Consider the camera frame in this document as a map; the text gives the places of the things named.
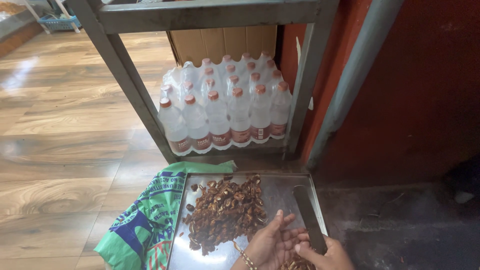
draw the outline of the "dark floor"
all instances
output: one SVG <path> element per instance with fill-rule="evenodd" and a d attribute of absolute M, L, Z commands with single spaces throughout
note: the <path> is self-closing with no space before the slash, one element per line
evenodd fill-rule
<path fill-rule="evenodd" d="M 317 189 L 357 270 L 480 270 L 480 203 L 441 184 Z"/>

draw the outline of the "knife blade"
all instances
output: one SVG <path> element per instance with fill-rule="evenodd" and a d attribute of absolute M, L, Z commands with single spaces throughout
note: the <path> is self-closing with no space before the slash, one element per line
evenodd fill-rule
<path fill-rule="evenodd" d="M 296 185 L 293 187 L 293 195 L 297 201 L 303 223 L 305 223 L 305 228 L 307 228 L 310 245 L 315 252 L 325 255 L 325 253 L 327 253 L 327 244 L 325 243 L 315 211 L 308 197 L 307 187 L 304 185 Z"/>

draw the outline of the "bottle cap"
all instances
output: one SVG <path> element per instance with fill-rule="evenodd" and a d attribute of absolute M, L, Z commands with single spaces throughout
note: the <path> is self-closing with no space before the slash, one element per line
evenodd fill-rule
<path fill-rule="evenodd" d="M 192 82 L 189 82 L 189 81 L 186 81 L 183 83 L 183 87 L 185 87 L 185 89 L 187 90 L 190 90 L 193 88 L 193 83 Z"/>
<path fill-rule="evenodd" d="M 268 68 L 273 68 L 273 67 L 275 67 L 275 61 L 273 61 L 272 59 L 268 60 L 268 61 L 267 61 L 267 67 L 268 67 Z"/>
<path fill-rule="evenodd" d="M 162 98 L 160 100 L 160 107 L 162 108 L 168 108 L 172 105 L 172 102 L 168 98 Z"/>
<path fill-rule="evenodd" d="M 250 75 L 250 79 L 254 82 L 260 80 L 260 73 L 254 72 Z"/>
<path fill-rule="evenodd" d="M 248 62 L 248 63 L 247 63 L 247 69 L 248 69 L 249 71 L 254 70 L 254 69 L 255 69 L 255 63 L 254 63 L 254 62 Z"/>
<path fill-rule="evenodd" d="M 252 58 L 252 57 L 250 56 L 250 54 L 247 53 L 247 52 L 244 53 L 244 54 L 242 54 L 241 57 L 242 57 L 242 59 L 245 59 L 245 60 L 249 60 L 250 58 Z"/>
<path fill-rule="evenodd" d="M 265 86 L 264 85 L 257 85 L 255 86 L 255 93 L 261 95 L 265 93 Z"/>
<path fill-rule="evenodd" d="M 230 61 L 232 61 L 232 57 L 229 56 L 228 54 L 227 54 L 227 55 L 224 55 L 224 56 L 223 56 L 223 61 L 225 61 L 225 62 L 230 62 Z"/>
<path fill-rule="evenodd" d="M 272 72 L 272 77 L 274 77 L 274 78 L 276 78 L 276 79 L 280 78 L 281 76 L 282 76 L 282 72 L 279 71 L 279 70 L 274 70 L 274 71 Z"/>
<path fill-rule="evenodd" d="M 160 88 L 163 92 L 171 93 L 173 91 L 172 85 L 164 85 Z"/>
<path fill-rule="evenodd" d="M 235 72 L 235 66 L 234 65 L 228 65 L 226 66 L 225 68 L 227 70 L 227 72 Z"/>
<path fill-rule="evenodd" d="M 213 68 L 206 68 L 205 75 L 208 75 L 208 76 L 213 75 Z"/>
<path fill-rule="evenodd" d="M 279 91 L 287 91 L 288 90 L 288 84 L 286 82 L 279 82 L 278 83 L 278 90 Z"/>
<path fill-rule="evenodd" d="M 210 87 L 213 87 L 215 85 L 215 80 L 214 79 L 206 79 L 205 82 Z"/>
<path fill-rule="evenodd" d="M 232 81 L 234 84 L 238 83 L 239 82 L 239 77 L 237 75 L 232 75 L 230 77 L 228 77 L 230 79 L 230 81 Z"/>
<path fill-rule="evenodd" d="M 186 95 L 185 96 L 185 104 L 194 104 L 195 97 L 193 95 Z"/>
<path fill-rule="evenodd" d="M 243 90 L 241 88 L 237 87 L 232 90 L 232 96 L 241 97 L 241 95 L 243 95 Z"/>
<path fill-rule="evenodd" d="M 218 99 L 218 92 L 217 91 L 208 92 L 208 99 L 209 100 L 217 100 Z"/>
<path fill-rule="evenodd" d="M 212 64 L 212 61 L 210 60 L 210 58 L 204 58 L 202 60 L 202 63 L 205 65 L 205 66 L 209 66 Z"/>

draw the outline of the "stainless steel tray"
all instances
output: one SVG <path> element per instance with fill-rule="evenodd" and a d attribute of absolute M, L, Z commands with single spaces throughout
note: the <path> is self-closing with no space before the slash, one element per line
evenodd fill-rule
<path fill-rule="evenodd" d="M 202 195 L 200 189 L 193 192 L 190 186 L 192 184 L 206 183 L 211 180 L 219 181 L 224 173 L 189 173 L 185 180 L 183 196 L 180 203 L 179 217 L 175 226 L 174 238 L 168 257 L 167 270 L 185 270 L 185 269 L 209 269 L 209 270 L 227 270 L 233 265 L 239 256 L 239 252 L 233 247 L 231 241 L 222 243 L 216 248 L 218 250 L 211 252 L 207 256 L 202 256 L 202 250 L 190 250 L 188 239 L 188 225 L 181 220 L 186 217 L 189 211 L 185 208 L 187 204 L 195 205 L 195 199 Z M 246 176 L 252 173 L 233 173 L 233 182 L 242 184 L 246 181 Z M 294 213 L 297 219 L 289 228 L 304 227 L 303 219 L 293 196 L 293 187 L 299 184 L 309 188 L 309 198 L 313 204 L 313 209 L 317 217 L 322 232 L 327 235 L 322 211 L 318 204 L 317 194 L 313 186 L 312 177 L 308 173 L 261 173 L 262 200 L 264 201 L 264 210 L 267 213 L 268 220 L 271 221 L 279 209 L 284 211 L 284 215 Z M 248 241 L 246 236 L 238 237 L 237 242 L 240 248 L 245 249 Z"/>

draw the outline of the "gold bangle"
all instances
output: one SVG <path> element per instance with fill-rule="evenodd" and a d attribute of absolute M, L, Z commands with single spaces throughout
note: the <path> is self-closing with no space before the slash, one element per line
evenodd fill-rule
<path fill-rule="evenodd" d="M 235 242 L 235 241 L 232 241 L 232 242 L 233 242 L 233 246 L 235 247 L 235 249 L 240 252 L 241 258 L 243 259 L 243 261 L 245 262 L 247 267 L 250 270 L 257 270 L 257 267 L 253 264 L 253 262 L 250 260 L 250 258 L 245 254 L 245 252 L 243 252 L 243 250 L 239 247 L 237 242 Z"/>

